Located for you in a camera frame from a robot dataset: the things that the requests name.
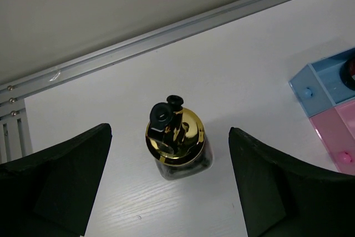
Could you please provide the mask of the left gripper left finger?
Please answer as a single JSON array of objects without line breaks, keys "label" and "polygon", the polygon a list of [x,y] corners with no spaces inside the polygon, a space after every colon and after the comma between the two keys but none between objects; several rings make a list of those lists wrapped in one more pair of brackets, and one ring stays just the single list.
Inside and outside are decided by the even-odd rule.
[{"label": "left gripper left finger", "polygon": [[84,236],[111,140],[102,123],[1,164],[1,236]]}]

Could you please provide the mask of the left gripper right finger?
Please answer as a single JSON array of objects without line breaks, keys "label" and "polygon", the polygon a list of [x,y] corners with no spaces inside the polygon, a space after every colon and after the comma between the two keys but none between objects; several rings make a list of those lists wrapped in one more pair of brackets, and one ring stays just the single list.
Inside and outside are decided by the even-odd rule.
[{"label": "left gripper right finger", "polygon": [[239,128],[229,150],[248,236],[353,236],[354,176],[270,147]]}]

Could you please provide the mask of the glass oil bottle gold spout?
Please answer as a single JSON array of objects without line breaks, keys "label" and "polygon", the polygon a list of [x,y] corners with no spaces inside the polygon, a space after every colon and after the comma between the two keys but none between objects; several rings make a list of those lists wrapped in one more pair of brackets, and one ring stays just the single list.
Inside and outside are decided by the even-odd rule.
[{"label": "glass oil bottle gold spout", "polygon": [[170,95],[155,104],[149,115],[145,141],[161,176],[182,179],[211,167],[213,154],[201,119]]}]

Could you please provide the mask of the soy sauce bottle red label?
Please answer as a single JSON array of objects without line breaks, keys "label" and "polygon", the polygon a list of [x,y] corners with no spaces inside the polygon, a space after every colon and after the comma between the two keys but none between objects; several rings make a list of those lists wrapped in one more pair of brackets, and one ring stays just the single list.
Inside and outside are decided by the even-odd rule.
[{"label": "soy sauce bottle red label", "polygon": [[350,58],[345,62],[345,64],[341,67],[340,70],[340,77],[343,84],[351,89],[354,90],[355,88],[355,81],[354,81],[354,57]]}]

